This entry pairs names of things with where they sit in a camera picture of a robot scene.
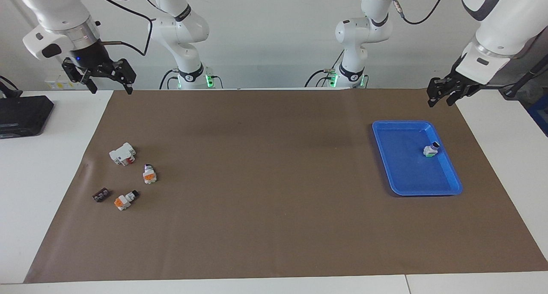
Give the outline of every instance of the white wall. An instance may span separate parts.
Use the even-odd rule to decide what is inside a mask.
[[[194,11],[207,19],[211,28],[209,39],[196,45],[200,56],[223,78],[227,87],[304,85],[314,71],[331,67],[340,53],[341,46],[334,37],[337,23],[362,16],[360,0],[188,1]],[[435,1],[400,0],[411,20],[422,19]],[[102,40],[123,40],[143,48],[147,35],[144,19],[104,0],[83,2],[94,19],[101,21]],[[121,3],[150,17],[161,14],[144,0]],[[14,81],[27,83],[30,81],[28,75],[38,81],[44,77],[43,70],[60,69],[57,61],[36,62],[24,50],[17,39],[20,40],[30,27],[20,25],[21,21],[6,21],[19,13],[12,7],[6,9],[8,13],[3,11],[0,15],[2,24],[7,23],[0,31],[2,61],[9,52],[11,56],[18,56],[21,64],[31,66],[31,70],[19,73],[10,69],[9,72],[15,75]],[[431,77],[444,77],[478,28],[478,23],[464,11],[460,0],[443,0],[431,19],[422,25],[407,25],[393,11],[391,18],[394,33],[390,40],[366,46],[370,87],[425,87]],[[10,47],[6,50],[4,45],[8,43]],[[169,52],[154,42],[145,58],[122,46],[109,46],[108,50],[113,59],[129,60],[137,72],[135,89],[156,89],[163,73],[175,66]],[[501,71],[503,77],[493,82],[505,83],[532,66],[541,54],[535,51],[526,60]],[[121,89],[110,81],[100,84],[102,89]]]

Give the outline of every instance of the robotic arm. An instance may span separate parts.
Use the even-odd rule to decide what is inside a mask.
[[[366,17],[348,19],[337,26],[337,40],[345,51],[337,68],[336,86],[360,85],[367,58],[363,44],[390,37],[388,11],[392,1],[403,15],[396,0],[362,0]],[[481,26],[449,75],[430,81],[427,93],[431,107],[446,96],[447,103],[453,105],[483,89],[529,39],[548,25],[548,0],[462,0],[462,4]]]
[[[136,74],[125,59],[114,62],[101,43],[97,26],[80,0],[23,0],[39,21],[23,38],[27,49],[38,59],[67,54],[63,69],[73,82],[97,87],[90,77],[106,77],[133,91]]]
[[[186,0],[156,0],[157,7],[170,17],[158,17],[152,29],[152,39],[169,50],[177,62],[182,89],[214,87],[213,71],[204,66],[198,50],[190,43],[209,36],[209,26]]]
[[[548,25],[548,0],[462,0],[462,4],[481,25],[450,74],[430,80],[430,107],[445,96],[453,105],[483,89]]]
[[[335,86],[358,87],[366,67],[363,44],[385,41],[392,35],[389,8],[392,0],[362,0],[364,18],[351,18],[337,25],[335,36],[344,46],[342,63],[337,67]]]

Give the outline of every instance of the black box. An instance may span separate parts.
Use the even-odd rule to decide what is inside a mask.
[[[45,96],[0,99],[0,139],[36,136],[53,109]]]

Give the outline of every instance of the brown paper mat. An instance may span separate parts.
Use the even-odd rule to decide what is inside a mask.
[[[458,108],[425,98],[115,92],[25,282],[548,270]],[[462,195],[395,196],[376,120],[431,121]],[[137,150],[127,167],[108,157],[124,142]],[[114,195],[95,203],[102,187]],[[133,189],[141,198],[118,211]]]

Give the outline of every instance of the blue plastic tray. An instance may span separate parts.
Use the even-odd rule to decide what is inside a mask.
[[[390,187],[402,196],[458,195],[462,184],[436,128],[427,121],[376,121],[373,132]],[[423,155],[437,141],[438,154]]]

